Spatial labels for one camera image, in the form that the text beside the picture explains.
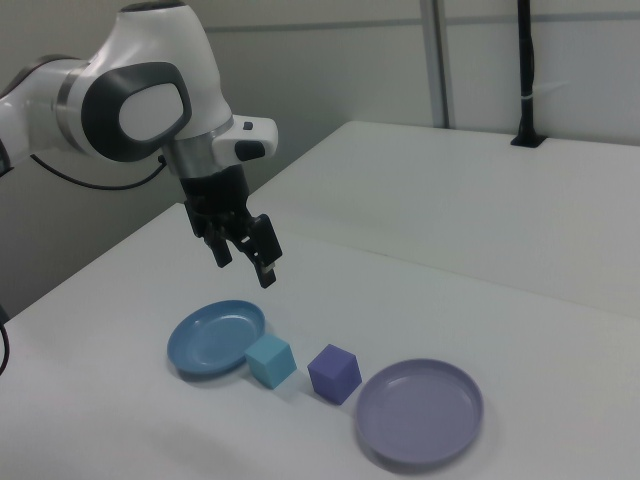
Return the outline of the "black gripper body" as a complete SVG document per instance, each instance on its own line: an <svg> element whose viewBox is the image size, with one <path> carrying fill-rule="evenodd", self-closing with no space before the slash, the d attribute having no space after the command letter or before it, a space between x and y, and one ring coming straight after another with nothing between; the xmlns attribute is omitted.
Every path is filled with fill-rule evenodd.
<svg viewBox="0 0 640 480"><path fill-rule="evenodd" d="M194 234L203 238L209 227L224 238L244 240L261 226L247 208L249 187L242 166L231 166L207 177L180 180L185 208Z"/></svg>

